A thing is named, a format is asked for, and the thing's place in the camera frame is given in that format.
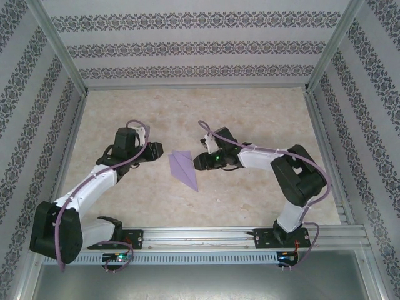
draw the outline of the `beige marble surface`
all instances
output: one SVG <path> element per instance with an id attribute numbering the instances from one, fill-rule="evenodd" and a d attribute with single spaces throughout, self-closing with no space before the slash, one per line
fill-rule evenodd
<path id="1" fill-rule="evenodd" d="M 150 125 L 150 140 L 162 142 L 164 155 L 127 173 L 87 218 L 106 215 L 129 227 L 272 225 L 285 203 L 272 171 L 196 171 L 199 193 L 171 176 L 168 154 L 173 149 L 190 150 L 192 157 L 205 151 L 199 119 L 212 129 L 228 127 L 239 142 L 270 148 L 302 144 L 322 164 L 300 88 L 91 91 L 65 193 L 90 172 L 129 119 Z M 306 220 L 340 224 L 333 197 L 315 205 Z"/>

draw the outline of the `robotic arm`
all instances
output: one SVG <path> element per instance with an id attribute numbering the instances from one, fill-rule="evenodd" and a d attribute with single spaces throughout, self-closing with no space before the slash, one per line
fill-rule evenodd
<path id="1" fill-rule="evenodd" d="M 82 182 L 103 169 L 127 161 L 137 155 L 144 147 L 144 134 L 143 127 L 119 128 L 115 135 L 114 144 L 107 147 L 103 155 L 96 161 L 93 170 Z M 87 248 L 101 241 L 122 240 L 123 225 L 121 221 L 101 216 L 94 222 L 85 224 L 83 217 L 100 196 L 117 184 L 131 168 L 138 167 L 142 162 L 155 161 L 161 155 L 163 155 L 163 145 L 159 142 L 149 142 L 137 159 L 129 164 L 103 172 L 77 192 L 62 215 L 60 224 L 59 243 L 62 262 L 66 264 L 73 262 L 82 248 Z M 31 251 L 53 259 L 56 258 L 54 243 L 56 219 L 62 206 L 78 186 L 79 184 L 53 203 L 44 201 L 39 204 L 33 222 Z"/>
<path id="2" fill-rule="evenodd" d="M 237 142 L 226 127 L 218 129 L 215 133 Z M 324 176 L 312 165 L 290 155 L 235 146 L 212 135 L 205 135 L 201 142 L 208 152 L 202 153 L 194 159 L 194 167 L 197 170 L 214 170 L 232 165 L 237 168 L 259 168 L 274 171 L 287 202 L 283 212 L 274 222 L 273 233 L 282 245 L 286 241 L 290 241 L 302 226 L 301 216 L 307 205 L 326 185 Z M 300 145 L 294 145 L 285 151 L 313 161 L 308 152 Z"/>

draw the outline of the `purple origami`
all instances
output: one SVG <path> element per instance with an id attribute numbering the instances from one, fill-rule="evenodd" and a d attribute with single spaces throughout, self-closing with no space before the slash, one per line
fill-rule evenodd
<path id="1" fill-rule="evenodd" d="M 168 159 L 172 176 L 199 192 L 191 152 L 172 150 L 172 154 L 168 155 Z"/>

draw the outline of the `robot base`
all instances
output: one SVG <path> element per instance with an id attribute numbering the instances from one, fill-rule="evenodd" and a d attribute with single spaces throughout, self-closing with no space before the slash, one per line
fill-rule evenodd
<path id="1" fill-rule="evenodd" d="M 282 249 L 294 248 L 298 241 L 298 248 L 309 248 L 311 245 L 307 228 L 298 228 L 289 234 L 284 244 L 281 244 L 274 236 L 273 228 L 256 228 L 248 234 L 254 236 L 256 249 Z"/>
<path id="2" fill-rule="evenodd" d="M 143 245 L 143 230 L 122 230 L 121 242 L 131 244 L 134 250 L 141 250 Z M 89 250 L 124 250 L 126 246 L 119 244 L 96 244 L 87 247 Z"/>

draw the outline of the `purple cable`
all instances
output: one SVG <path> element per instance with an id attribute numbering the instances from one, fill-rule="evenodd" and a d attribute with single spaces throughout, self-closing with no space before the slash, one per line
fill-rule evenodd
<path id="1" fill-rule="evenodd" d="M 252 146 L 248 146 L 248 145 L 243 145 L 243 144 L 240 144 L 240 143 L 238 143 L 238 142 L 235 142 L 235 141 L 232 141 L 232 140 L 230 140 L 230 139 L 227 139 L 227 138 L 225 138 L 225 137 L 223 137 L 223 136 L 220 136 L 219 134 L 216 134 L 214 131 L 211 130 L 210 126 L 209 126 L 206 122 L 204 122 L 204 121 L 202 121 L 202 120 L 199 120 L 199 125 L 200 125 L 204 130 L 206 130 L 206 131 L 208 132 L 209 135 L 212 134 L 213 136 L 215 136 L 215 137 L 217 137 L 217 138 L 219 138 L 219 139 L 222 139 L 223 141 L 226 141 L 226 142 L 228 142 L 228 143 L 234 144 L 234 145 L 236 145 L 236 146 L 239 146 L 239 147 L 242 147 L 242 148 L 251 149 L 251 150 L 265 151 L 265 152 L 268 152 L 268 153 L 279 153 L 279 154 L 290 155 L 290 156 L 292 156 L 292 157 L 294 157 L 294 158 L 301 159 L 301 160 L 304 161 L 305 163 L 308 163 L 308 164 L 312 165 L 314 168 L 316 168 L 316 169 L 325 177 L 325 180 L 326 180 L 326 191 L 325 191 L 325 193 L 324 193 L 321 197 L 319 197 L 318 199 L 314 200 L 313 202 L 311 202 L 311 203 L 309 203 L 309 204 L 307 205 L 307 207 L 305 208 L 304 212 L 302 213 L 302 215 L 301 215 L 301 217 L 300 217 L 300 222 L 303 221 L 303 219 L 304 219 L 305 215 L 307 214 L 307 212 L 308 212 L 310 206 L 312 206 L 312 205 L 314 205 L 314 204 L 317 204 L 318 202 L 321 202 L 321 201 L 322 201 L 323 199 L 325 199 L 325 198 L 328 196 L 328 194 L 331 192 L 331 185 L 332 185 L 331 178 L 330 178 L 329 175 L 326 174 L 326 172 L 325 172 L 320 166 L 318 166 L 314 161 L 311 161 L 311 160 L 309 160 L 308 158 L 305 158 L 305 157 L 303 157 L 303 156 L 301 156 L 301 155 L 298 155 L 298 154 L 295 154 L 295 153 L 291 153 L 291 152 L 288 152 L 288 151 L 283 151 L 283 150 L 278 150 L 278 149 L 272 149 L 272 148 L 265 148 L 265 147 L 255 147 L 255 146 L 252 147 Z"/>
<path id="2" fill-rule="evenodd" d="M 291 152 L 288 152 L 288 151 L 278 150 L 278 149 L 255 147 L 255 146 L 251 147 L 251 146 L 243 145 L 243 144 L 240 144 L 238 142 L 232 141 L 230 139 L 227 139 L 226 137 L 220 136 L 219 134 L 215 133 L 214 131 L 211 130 L 210 126 L 206 122 L 204 122 L 202 120 L 199 120 L 199 125 L 204 130 L 206 130 L 208 132 L 208 135 L 212 134 L 213 136 L 215 136 L 215 137 L 217 137 L 219 139 L 222 139 L 223 141 L 226 141 L 228 143 L 231 143 L 233 145 L 236 145 L 236 146 L 239 146 L 239 147 L 242 147 L 242 148 L 251 149 L 251 150 L 265 151 L 265 152 L 268 152 L 268 153 L 279 153 L 279 154 L 290 155 L 290 156 L 292 156 L 294 158 L 301 159 L 305 163 L 308 163 L 308 164 L 312 165 L 314 168 L 316 168 L 325 177 L 325 180 L 326 180 L 326 191 L 325 191 L 325 193 L 321 197 L 319 197 L 318 199 L 314 200 L 309 205 L 307 205 L 307 207 L 305 208 L 305 210 L 303 211 L 303 213 L 301 214 L 301 217 L 300 217 L 300 222 L 302 222 L 304 225 L 314 225 L 314 226 L 316 226 L 317 232 L 316 232 L 314 240 L 312 241 L 310 247 L 308 248 L 307 252 L 304 254 L 304 256 L 301 259 L 301 261 L 299 261 L 295 266 L 291 267 L 290 270 L 296 268 L 301 262 L 303 262 L 309 256 L 309 253 L 311 252 L 311 249 L 314 247 L 314 245 L 315 245 L 315 243 L 317 241 L 317 238 L 319 236 L 319 226 L 318 226 L 318 224 L 315 223 L 315 222 L 303 222 L 303 219 L 304 219 L 305 215 L 307 214 L 310 206 L 312 206 L 312 205 L 314 205 L 314 204 L 316 204 L 318 202 L 321 202 L 331 192 L 332 181 L 331 181 L 331 178 L 329 177 L 329 175 L 320 166 L 318 166 L 314 161 L 311 161 L 308 158 L 305 158 L 305 157 L 303 157 L 301 155 L 298 155 L 298 154 L 295 154 L 295 153 L 291 153 Z"/>
<path id="3" fill-rule="evenodd" d="M 89 176 L 87 179 L 85 179 L 70 195 L 70 197 L 65 201 L 64 205 L 62 206 L 60 212 L 58 213 L 57 219 L 56 219 L 56 228 L 55 228 L 55 232 L 54 232 L 54 244 L 56 246 L 56 257 L 57 257 L 57 263 L 58 266 L 61 269 L 61 272 L 64 272 L 65 270 L 65 264 L 61 261 L 61 249 L 60 249 L 60 240 L 59 240 L 59 232 L 60 232 L 60 224 L 61 224 L 61 218 L 63 217 L 64 211 L 66 210 L 68 204 L 72 201 L 73 197 L 75 197 L 75 195 L 89 182 L 91 181 L 93 178 L 95 178 L 96 176 L 107 172 L 109 170 L 121 167 L 125 164 L 129 164 L 131 161 L 134 161 L 135 159 L 137 159 L 145 150 L 145 148 L 148 145 L 148 141 L 149 141 L 149 136 L 150 136 L 150 128 L 147 127 L 146 125 L 144 125 L 144 123 L 142 123 L 141 121 L 138 120 L 129 120 L 126 123 L 126 127 L 129 126 L 129 124 L 131 123 L 138 123 L 140 124 L 143 128 L 144 128 L 144 146 L 142 147 L 142 149 L 139 151 L 139 153 L 137 153 L 134 157 L 128 159 L 127 161 L 123 161 L 120 162 L 119 164 L 115 164 L 111 167 L 107 167 L 106 169 L 103 169 L 99 172 L 97 172 L 95 175 Z"/>
<path id="4" fill-rule="evenodd" d="M 311 252 L 311 249 L 314 247 L 314 245 L 315 245 L 315 243 L 317 241 L 317 238 L 319 236 L 319 225 L 317 223 L 315 223 L 315 222 L 304 222 L 303 224 L 304 225 L 314 225 L 316 227 L 316 229 L 317 229 L 317 232 L 315 233 L 315 237 L 312 240 L 311 245 L 307 249 L 306 253 L 304 253 L 304 256 L 302 257 L 302 259 L 297 264 L 295 264 L 294 266 L 291 266 L 291 265 L 287 264 L 286 262 L 281 262 L 281 261 L 279 262 L 279 264 L 282 264 L 283 266 L 288 267 L 290 271 L 292 271 L 293 269 L 296 269 L 303 261 L 305 261 L 307 259 L 307 257 L 309 256 L 309 254 Z"/>
<path id="5" fill-rule="evenodd" d="M 119 269 L 116 269 L 116 270 L 110 270 L 110 269 L 108 269 L 107 266 L 108 266 L 108 262 L 110 261 L 110 259 L 109 259 L 108 261 L 106 261 L 106 265 L 104 266 L 104 268 L 105 268 L 105 270 L 106 270 L 107 273 L 108 273 L 108 271 L 112 271 L 112 273 L 117 273 L 117 272 L 119 272 L 119 271 L 122 271 L 123 269 L 125 269 L 126 267 L 128 267 L 128 265 L 131 263 L 131 261 L 132 261 L 132 259 L 133 259 L 133 247 L 132 247 L 131 244 L 128 244 L 127 242 L 113 242 L 113 241 L 104 241 L 104 242 L 99 242 L 98 244 L 119 244 L 119 245 L 123 245 L 123 246 L 129 247 L 129 250 L 128 250 L 127 253 L 129 253 L 129 251 L 132 252 L 131 258 L 129 258 L 129 259 L 127 260 L 127 262 L 125 262 L 125 263 L 122 265 L 122 267 L 120 267 Z"/>

